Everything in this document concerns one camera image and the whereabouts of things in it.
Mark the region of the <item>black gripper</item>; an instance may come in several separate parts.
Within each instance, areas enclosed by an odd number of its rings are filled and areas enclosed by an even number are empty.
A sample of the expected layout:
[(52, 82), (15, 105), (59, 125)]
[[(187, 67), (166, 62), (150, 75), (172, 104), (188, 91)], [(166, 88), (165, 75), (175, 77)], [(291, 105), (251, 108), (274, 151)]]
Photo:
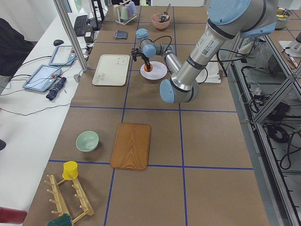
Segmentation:
[(137, 61), (137, 57), (142, 57), (144, 60), (144, 65), (150, 65), (149, 58), (147, 58), (140, 48), (132, 48), (131, 49), (131, 56), (134, 61)]

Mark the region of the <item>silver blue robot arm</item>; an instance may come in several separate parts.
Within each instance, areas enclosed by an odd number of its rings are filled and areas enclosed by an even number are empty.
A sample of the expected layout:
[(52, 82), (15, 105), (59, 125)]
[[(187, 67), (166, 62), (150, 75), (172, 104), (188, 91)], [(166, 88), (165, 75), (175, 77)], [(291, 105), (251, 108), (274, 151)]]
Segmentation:
[(213, 0), (205, 32), (183, 64), (169, 45), (152, 42), (146, 29), (136, 31), (139, 47), (132, 49), (131, 55), (133, 59), (141, 57), (147, 66), (151, 57), (162, 56), (172, 75), (160, 84), (161, 99), (165, 103), (189, 102), (198, 95), (197, 76), (225, 41), (237, 34), (249, 38), (274, 32), (277, 6), (276, 0)]

